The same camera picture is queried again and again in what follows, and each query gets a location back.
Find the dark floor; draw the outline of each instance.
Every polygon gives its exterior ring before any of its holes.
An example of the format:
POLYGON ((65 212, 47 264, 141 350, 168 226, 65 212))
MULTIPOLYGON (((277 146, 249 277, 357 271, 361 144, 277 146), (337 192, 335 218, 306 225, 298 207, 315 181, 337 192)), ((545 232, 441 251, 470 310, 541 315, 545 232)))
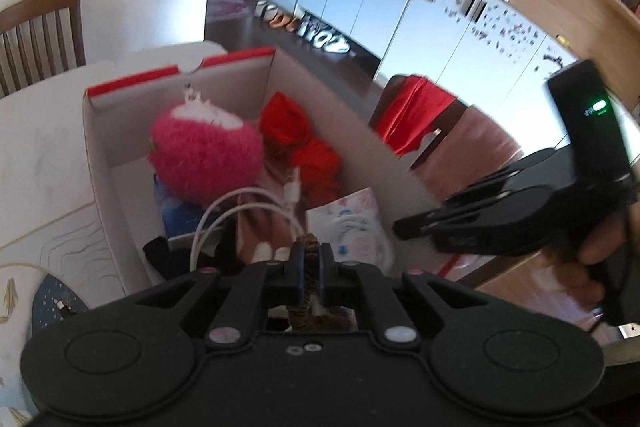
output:
POLYGON ((254 17, 213 22, 205 25, 204 38, 238 51, 276 46, 294 57, 322 80, 364 120, 369 120, 380 99, 382 88, 373 83, 375 59, 369 55, 328 54, 284 29, 274 30, 254 17))

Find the blue package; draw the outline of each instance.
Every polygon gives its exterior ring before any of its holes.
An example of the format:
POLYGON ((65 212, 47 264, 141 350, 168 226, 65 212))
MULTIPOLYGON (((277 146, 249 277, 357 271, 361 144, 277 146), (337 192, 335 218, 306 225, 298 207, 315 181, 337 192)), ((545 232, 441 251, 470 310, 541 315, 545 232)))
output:
MULTIPOLYGON (((198 223, 204 215, 204 210, 193 203, 184 203, 173 196, 166 186, 154 174, 154 191, 156 201, 162 215, 164 233, 167 239, 184 235, 193 235, 198 227, 198 223)), ((220 215, 219 212, 212 212, 207 217, 204 228, 206 229, 220 215)))

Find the wooden chair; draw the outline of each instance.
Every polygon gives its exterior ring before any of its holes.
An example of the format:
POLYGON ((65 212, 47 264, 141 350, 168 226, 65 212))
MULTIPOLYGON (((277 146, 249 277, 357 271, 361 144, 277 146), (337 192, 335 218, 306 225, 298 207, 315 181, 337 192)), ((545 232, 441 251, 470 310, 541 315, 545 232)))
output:
POLYGON ((0 11, 0 97, 85 63, 80 0, 23 0, 0 11))

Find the pink plush toy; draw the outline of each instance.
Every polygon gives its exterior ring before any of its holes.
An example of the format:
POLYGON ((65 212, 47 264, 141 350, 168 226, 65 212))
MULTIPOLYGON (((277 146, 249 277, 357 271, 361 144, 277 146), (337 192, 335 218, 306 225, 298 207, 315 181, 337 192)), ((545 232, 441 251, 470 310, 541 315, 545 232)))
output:
POLYGON ((260 134, 191 88, 184 104, 154 122, 150 139, 148 159, 160 181, 180 200, 203 207, 251 186, 262 169, 260 134))

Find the white cardboard box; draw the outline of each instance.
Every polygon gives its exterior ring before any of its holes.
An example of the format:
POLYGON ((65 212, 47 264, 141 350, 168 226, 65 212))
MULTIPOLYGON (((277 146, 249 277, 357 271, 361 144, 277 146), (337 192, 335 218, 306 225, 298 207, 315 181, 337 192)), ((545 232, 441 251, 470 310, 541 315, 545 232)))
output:
POLYGON ((439 270, 448 259, 428 239, 397 240, 395 219, 430 210, 435 199, 351 109, 289 55, 259 48, 203 58, 194 71, 178 66, 135 74, 91 87, 84 99, 84 133, 98 212, 127 294, 159 282, 142 246, 162 234, 146 161, 155 119, 183 100, 191 84, 204 99, 255 121, 281 91, 303 106, 316 134, 342 158, 344 194, 371 187, 394 247, 392 274, 409 267, 439 270))

